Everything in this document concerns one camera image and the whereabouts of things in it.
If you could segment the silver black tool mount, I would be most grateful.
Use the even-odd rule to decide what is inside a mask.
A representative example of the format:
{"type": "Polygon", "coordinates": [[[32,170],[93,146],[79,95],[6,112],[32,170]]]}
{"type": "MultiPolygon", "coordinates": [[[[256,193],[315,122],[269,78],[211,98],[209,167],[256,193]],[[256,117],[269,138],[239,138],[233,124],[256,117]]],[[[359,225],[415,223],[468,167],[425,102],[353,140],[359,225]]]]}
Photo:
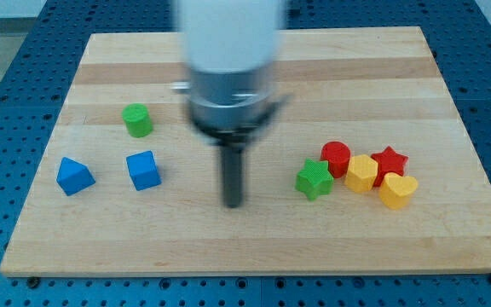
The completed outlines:
{"type": "Polygon", "coordinates": [[[187,72],[188,78],[174,82],[172,89],[185,96],[193,127],[216,146],[246,148],[291,100],[275,94],[272,64],[238,72],[187,72]]]}

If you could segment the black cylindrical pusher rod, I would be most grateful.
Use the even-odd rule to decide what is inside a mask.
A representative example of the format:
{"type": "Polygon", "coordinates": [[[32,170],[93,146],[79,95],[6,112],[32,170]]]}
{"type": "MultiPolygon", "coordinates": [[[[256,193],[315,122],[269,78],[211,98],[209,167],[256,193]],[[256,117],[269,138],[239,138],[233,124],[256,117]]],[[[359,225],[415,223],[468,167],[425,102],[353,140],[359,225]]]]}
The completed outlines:
{"type": "Polygon", "coordinates": [[[243,153],[231,147],[220,150],[222,200],[226,207],[237,208],[244,197],[243,153]]]}

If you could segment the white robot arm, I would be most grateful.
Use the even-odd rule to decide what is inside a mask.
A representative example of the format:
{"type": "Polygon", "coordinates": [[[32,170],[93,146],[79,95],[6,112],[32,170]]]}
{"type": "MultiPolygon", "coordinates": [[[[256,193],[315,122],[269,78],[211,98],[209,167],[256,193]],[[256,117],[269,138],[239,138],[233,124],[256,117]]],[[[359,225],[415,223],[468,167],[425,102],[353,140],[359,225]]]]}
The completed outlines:
{"type": "Polygon", "coordinates": [[[287,101],[275,98],[274,62],[287,3],[175,1],[187,78],[176,84],[193,127],[219,148],[222,202],[244,199],[243,153],[287,101]]]}

